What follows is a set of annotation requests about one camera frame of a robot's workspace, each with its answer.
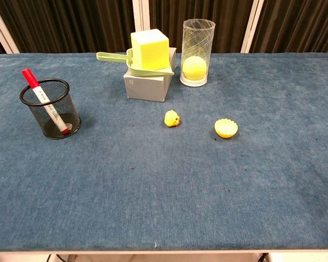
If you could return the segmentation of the small yellow duck toy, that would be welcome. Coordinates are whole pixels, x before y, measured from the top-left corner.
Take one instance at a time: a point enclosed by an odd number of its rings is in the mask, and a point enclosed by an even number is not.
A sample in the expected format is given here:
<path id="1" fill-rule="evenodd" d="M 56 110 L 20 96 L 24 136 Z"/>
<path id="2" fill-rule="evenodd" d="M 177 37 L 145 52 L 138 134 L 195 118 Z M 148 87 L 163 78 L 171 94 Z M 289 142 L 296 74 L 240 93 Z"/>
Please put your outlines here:
<path id="1" fill-rule="evenodd" d="M 180 116 L 174 110 L 169 110 L 165 113 L 164 123 L 168 127 L 178 126 L 181 122 Z"/>

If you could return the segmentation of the blue table cloth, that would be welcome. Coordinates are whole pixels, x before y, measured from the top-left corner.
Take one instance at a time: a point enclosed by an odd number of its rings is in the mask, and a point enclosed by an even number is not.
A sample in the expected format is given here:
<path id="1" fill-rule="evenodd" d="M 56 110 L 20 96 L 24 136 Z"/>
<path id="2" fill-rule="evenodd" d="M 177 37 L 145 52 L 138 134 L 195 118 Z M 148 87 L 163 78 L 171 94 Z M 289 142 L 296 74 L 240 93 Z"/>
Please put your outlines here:
<path id="1" fill-rule="evenodd" d="M 26 68 L 69 84 L 78 131 L 43 134 Z M 175 76 L 163 103 L 127 99 L 124 73 L 0 55 L 0 252 L 328 249 L 328 53 L 214 54 L 204 86 Z"/>

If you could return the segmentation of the grey cardboard box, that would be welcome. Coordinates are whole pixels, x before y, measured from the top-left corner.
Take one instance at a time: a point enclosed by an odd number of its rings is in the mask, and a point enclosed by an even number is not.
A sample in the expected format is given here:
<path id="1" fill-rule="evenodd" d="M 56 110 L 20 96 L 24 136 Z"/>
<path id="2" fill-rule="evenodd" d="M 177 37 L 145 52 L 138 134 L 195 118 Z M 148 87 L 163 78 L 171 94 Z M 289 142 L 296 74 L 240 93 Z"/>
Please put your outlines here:
<path id="1" fill-rule="evenodd" d="M 124 74 L 128 99 L 164 102 L 173 76 L 134 76 L 128 69 Z"/>

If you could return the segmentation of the yellow scalloped eggshell cup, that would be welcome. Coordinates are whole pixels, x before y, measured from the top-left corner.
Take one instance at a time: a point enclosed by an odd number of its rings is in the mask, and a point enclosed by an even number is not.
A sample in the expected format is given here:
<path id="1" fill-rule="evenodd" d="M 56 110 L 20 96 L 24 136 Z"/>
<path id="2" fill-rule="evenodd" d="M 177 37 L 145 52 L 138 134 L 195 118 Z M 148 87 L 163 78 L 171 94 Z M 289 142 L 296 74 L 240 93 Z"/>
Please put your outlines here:
<path id="1" fill-rule="evenodd" d="M 231 138 L 238 131 L 238 125 L 231 119 L 221 118 L 214 124 L 215 132 L 222 138 Z"/>

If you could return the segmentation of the light green plastic dustpan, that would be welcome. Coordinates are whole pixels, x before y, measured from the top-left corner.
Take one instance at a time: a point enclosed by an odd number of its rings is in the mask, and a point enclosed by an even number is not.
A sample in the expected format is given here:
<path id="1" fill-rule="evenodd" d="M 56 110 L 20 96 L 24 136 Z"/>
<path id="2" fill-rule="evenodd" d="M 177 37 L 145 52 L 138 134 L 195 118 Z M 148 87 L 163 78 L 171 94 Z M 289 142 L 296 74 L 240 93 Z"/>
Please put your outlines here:
<path id="1" fill-rule="evenodd" d="M 97 52 L 96 58 L 99 61 L 105 62 L 118 62 L 118 63 L 126 63 L 128 67 L 128 72 L 132 76 L 165 76 L 170 75 L 173 76 L 174 72 L 169 66 L 168 68 L 158 69 L 158 70 L 150 70 L 150 69 L 138 69 L 132 65 L 133 52 L 132 49 L 128 49 L 125 55 L 118 53 L 107 53 L 107 52 Z"/>

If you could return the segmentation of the yellow tennis ball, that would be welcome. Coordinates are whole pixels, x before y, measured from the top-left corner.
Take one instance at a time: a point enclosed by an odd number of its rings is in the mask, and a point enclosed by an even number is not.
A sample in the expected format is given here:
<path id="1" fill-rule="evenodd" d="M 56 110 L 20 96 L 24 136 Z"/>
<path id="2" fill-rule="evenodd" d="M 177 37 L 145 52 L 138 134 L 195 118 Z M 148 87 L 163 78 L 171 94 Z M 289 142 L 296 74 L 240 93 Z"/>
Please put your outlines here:
<path id="1" fill-rule="evenodd" d="M 189 80 L 201 80 L 205 77 L 207 65 L 199 56 L 190 56 L 183 63 L 183 74 Z"/>

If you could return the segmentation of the yellow-green foam cube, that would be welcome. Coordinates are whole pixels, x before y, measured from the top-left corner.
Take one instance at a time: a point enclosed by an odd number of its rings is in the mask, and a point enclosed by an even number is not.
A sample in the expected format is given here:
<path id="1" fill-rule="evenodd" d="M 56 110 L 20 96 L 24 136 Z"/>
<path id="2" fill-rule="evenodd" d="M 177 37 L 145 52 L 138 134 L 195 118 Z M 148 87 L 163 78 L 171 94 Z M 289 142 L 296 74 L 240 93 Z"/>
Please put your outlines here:
<path id="1" fill-rule="evenodd" d="M 169 39 L 159 29 L 131 33 L 131 44 L 135 68 L 158 70 L 169 67 Z"/>

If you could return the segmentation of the clear plastic cylinder container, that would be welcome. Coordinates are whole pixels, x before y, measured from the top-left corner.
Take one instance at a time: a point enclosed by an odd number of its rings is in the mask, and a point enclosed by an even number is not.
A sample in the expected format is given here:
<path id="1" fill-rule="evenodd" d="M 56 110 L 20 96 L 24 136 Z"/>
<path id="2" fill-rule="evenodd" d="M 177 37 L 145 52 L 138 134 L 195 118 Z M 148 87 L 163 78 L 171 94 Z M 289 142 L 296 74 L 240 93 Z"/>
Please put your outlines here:
<path id="1" fill-rule="evenodd" d="M 183 23 L 183 41 L 181 49 L 180 81 L 190 87 L 200 87 L 206 84 L 215 23 L 206 19 L 188 19 Z M 201 80 L 189 80 L 183 74 L 183 63 L 190 56 L 202 57 L 207 65 L 206 75 Z"/>

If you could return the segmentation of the black mesh pen holder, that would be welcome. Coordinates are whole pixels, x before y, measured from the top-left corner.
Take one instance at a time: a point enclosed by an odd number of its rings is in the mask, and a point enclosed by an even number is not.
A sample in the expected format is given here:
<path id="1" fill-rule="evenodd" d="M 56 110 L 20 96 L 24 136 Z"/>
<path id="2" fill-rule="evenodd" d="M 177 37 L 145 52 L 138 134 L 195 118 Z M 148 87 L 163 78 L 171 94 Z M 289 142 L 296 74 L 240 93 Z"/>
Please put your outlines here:
<path id="1" fill-rule="evenodd" d="M 44 79 L 37 88 L 26 86 L 20 93 L 43 134 L 49 139 L 63 139 L 79 130 L 81 119 L 69 94 L 69 84 L 61 79 Z"/>

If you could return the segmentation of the red capped white marker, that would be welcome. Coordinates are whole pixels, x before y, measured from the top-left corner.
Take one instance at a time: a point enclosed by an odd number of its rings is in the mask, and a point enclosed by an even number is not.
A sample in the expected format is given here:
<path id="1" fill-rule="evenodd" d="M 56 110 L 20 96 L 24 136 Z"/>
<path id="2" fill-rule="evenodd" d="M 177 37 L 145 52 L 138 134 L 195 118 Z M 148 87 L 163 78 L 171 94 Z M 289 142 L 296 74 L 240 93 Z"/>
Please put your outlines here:
<path id="1" fill-rule="evenodd" d="M 45 92 L 41 88 L 40 83 L 35 78 L 35 76 L 32 74 L 31 70 L 26 68 L 26 69 L 22 70 L 22 74 L 23 74 L 24 78 L 26 79 L 26 81 L 28 82 L 30 88 L 35 93 L 38 100 L 42 104 L 49 103 L 50 100 L 49 100 L 48 96 L 45 94 Z M 54 106 L 52 104 L 48 104 L 48 105 L 44 105 L 43 107 L 46 110 L 46 112 L 48 113 L 48 115 L 50 116 L 50 118 L 52 119 L 52 121 L 55 123 L 55 125 L 57 126 L 59 131 L 62 134 L 67 134 L 69 132 L 69 129 L 68 129 L 67 125 L 65 124 L 65 122 L 62 120 L 61 116 L 58 114 L 58 112 L 54 108 Z"/>

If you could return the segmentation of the dark pleated curtain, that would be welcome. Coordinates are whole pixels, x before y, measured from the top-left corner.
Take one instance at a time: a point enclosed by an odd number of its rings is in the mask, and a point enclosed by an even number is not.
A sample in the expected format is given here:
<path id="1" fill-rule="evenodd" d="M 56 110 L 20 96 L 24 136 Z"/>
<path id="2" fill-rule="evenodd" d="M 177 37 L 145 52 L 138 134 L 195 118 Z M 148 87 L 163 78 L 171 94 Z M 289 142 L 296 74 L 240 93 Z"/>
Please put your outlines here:
<path id="1" fill-rule="evenodd" d="M 149 0 L 151 28 L 181 48 L 183 22 L 215 23 L 213 53 L 240 52 L 253 0 Z M 0 0 L 20 52 L 123 52 L 135 30 L 132 0 Z M 264 0 L 250 52 L 327 52 L 328 0 Z"/>

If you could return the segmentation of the white partition frame post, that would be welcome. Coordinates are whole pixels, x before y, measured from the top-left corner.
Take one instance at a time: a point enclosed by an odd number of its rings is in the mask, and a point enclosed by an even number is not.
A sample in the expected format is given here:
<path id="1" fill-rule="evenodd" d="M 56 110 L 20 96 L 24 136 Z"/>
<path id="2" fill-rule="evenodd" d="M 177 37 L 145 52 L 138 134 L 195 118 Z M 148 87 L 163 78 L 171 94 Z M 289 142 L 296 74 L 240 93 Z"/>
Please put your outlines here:
<path id="1" fill-rule="evenodd" d="M 136 32 L 150 29 L 149 0 L 132 0 Z"/>
<path id="2" fill-rule="evenodd" d="M 0 43 L 7 54 L 20 53 L 1 15 L 0 15 Z"/>
<path id="3" fill-rule="evenodd" d="M 259 22 L 263 3 L 265 0 L 253 0 L 253 5 L 250 11 L 247 27 L 244 34 L 244 39 L 241 47 L 241 53 L 249 53 L 251 44 L 254 39 L 254 34 Z"/>

